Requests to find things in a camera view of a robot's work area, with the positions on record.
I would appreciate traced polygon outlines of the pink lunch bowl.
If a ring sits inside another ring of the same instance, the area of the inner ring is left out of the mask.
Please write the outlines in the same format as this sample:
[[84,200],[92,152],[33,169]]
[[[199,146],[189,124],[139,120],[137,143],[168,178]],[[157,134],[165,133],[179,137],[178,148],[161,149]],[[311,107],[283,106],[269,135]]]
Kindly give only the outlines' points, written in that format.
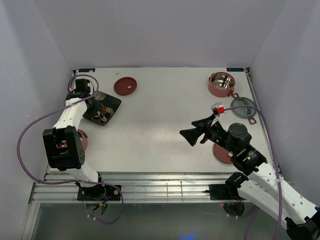
[[82,146],[83,146],[83,149],[84,151],[87,149],[88,147],[88,136],[87,134],[82,130],[82,129],[79,129],[77,131],[78,135],[79,135],[79,138],[81,140],[81,143],[82,143]]
[[235,78],[227,72],[215,72],[208,78],[208,91],[218,98],[231,97],[235,86]]

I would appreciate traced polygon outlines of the metal serving tongs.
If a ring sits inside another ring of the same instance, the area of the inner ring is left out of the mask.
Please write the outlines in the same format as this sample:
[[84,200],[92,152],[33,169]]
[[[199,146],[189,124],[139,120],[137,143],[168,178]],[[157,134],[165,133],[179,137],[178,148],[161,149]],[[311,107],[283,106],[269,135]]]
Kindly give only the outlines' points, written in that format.
[[96,113],[96,117],[97,117],[97,120],[100,122],[101,125],[103,125],[103,124],[105,124],[107,122],[106,116],[101,111],[98,111]]

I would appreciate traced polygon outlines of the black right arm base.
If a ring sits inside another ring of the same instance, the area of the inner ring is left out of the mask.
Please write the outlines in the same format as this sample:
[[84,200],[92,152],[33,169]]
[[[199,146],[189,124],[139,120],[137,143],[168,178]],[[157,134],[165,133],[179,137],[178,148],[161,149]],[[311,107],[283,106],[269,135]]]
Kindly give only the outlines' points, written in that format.
[[239,198],[237,188],[228,184],[210,184],[208,192],[211,200],[236,200]]

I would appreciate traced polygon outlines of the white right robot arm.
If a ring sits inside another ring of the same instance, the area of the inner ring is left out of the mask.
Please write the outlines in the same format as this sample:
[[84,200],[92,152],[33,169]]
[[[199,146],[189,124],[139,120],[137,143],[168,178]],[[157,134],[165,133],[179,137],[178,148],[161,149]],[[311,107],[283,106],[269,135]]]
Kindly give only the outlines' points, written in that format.
[[215,116],[193,121],[194,127],[180,130],[194,146],[199,137],[204,144],[211,141],[228,151],[237,171],[226,180],[226,194],[254,203],[286,227],[292,240],[320,238],[320,208],[305,199],[268,163],[250,141],[252,136],[242,123],[233,123],[224,130]]

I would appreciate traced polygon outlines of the dark red round lid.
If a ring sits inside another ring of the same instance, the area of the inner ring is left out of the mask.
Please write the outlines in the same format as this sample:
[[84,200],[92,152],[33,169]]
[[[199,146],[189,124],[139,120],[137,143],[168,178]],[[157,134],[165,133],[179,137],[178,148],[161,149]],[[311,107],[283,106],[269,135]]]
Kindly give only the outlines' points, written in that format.
[[118,79],[115,82],[113,89],[115,93],[120,96],[128,96],[137,89],[137,86],[138,83],[134,78],[126,76]]

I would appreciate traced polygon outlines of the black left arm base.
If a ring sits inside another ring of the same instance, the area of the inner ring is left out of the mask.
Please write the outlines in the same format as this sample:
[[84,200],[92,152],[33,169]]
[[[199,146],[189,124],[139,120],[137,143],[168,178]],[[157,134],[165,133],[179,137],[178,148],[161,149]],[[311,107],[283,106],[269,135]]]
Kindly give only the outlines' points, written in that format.
[[113,186],[95,185],[90,187],[79,187],[77,198],[78,201],[101,201],[106,199],[110,201],[120,201],[120,191]]

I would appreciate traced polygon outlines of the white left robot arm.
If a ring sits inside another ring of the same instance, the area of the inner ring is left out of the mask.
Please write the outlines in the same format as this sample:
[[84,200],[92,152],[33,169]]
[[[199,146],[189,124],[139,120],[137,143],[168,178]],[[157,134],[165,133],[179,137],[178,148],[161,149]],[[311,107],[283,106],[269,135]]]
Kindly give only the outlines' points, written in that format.
[[83,118],[105,121],[104,107],[91,93],[90,80],[75,80],[75,87],[65,99],[65,108],[50,129],[42,133],[48,164],[52,169],[66,171],[82,185],[98,182],[99,174],[86,163],[83,138],[79,135],[79,125]]

